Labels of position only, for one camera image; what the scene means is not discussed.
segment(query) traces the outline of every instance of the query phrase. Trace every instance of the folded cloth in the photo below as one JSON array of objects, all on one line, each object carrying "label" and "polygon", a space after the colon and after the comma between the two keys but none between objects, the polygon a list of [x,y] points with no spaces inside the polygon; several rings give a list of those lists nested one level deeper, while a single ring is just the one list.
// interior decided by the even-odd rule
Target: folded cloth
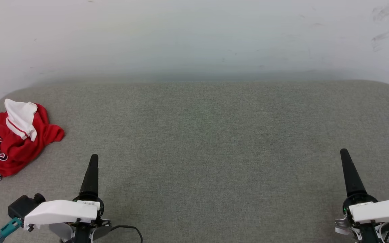
[{"label": "folded cloth", "polygon": [[64,130],[49,124],[46,109],[31,102],[5,100],[0,113],[0,179],[16,174],[45,146],[61,141]]}]

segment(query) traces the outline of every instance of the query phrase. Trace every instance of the white wall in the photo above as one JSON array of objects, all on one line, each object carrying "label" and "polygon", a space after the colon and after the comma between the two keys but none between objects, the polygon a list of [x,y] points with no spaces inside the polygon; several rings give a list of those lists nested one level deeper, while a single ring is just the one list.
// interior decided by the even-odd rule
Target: white wall
[{"label": "white wall", "polygon": [[0,98],[185,77],[389,83],[389,1],[0,0]]}]

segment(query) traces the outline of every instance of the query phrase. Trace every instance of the red stripe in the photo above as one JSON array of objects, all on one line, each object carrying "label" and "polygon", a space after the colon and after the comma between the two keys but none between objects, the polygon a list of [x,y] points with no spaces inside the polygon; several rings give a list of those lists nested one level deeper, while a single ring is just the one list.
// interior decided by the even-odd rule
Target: red stripe
[{"label": "red stripe", "polygon": [[14,125],[14,124],[11,122],[11,120],[10,120],[8,117],[7,117],[7,120],[8,120],[8,122],[9,122],[11,125],[13,125],[17,130],[23,132],[23,134],[25,134],[25,136],[28,137],[28,135],[26,134],[26,132],[20,130],[16,125]]}]

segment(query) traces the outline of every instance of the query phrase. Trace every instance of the gray object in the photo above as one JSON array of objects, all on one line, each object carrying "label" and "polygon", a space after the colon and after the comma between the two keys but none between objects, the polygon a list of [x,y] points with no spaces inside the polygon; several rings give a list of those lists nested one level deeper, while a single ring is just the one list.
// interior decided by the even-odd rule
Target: gray object
[{"label": "gray object", "polygon": [[[145,242],[353,242],[340,149],[389,199],[389,85],[371,81],[129,83],[34,87],[66,136],[0,181],[0,227],[23,194],[71,200],[99,154],[104,217]],[[0,112],[4,111],[3,100]],[[8,243],[56,243],[47,229]],[[139,242],[115,230],[101,243]]]}]

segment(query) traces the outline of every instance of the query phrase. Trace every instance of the red fabric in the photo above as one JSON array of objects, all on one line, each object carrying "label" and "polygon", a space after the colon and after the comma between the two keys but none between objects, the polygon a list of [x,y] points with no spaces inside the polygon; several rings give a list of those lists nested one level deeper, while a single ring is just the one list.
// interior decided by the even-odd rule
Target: red fabric
[{"label": "red fabric", "polygon": [[45,146],[64,137],[62,128],[49,124],[46,109],[36,105],[37,112],[32,122],[37,131],[34,142],[29,137],[23,140],[14,134],[6,125],[7,112],[0,113],[0,174],[4,177],[16,174],[33,161]]}]

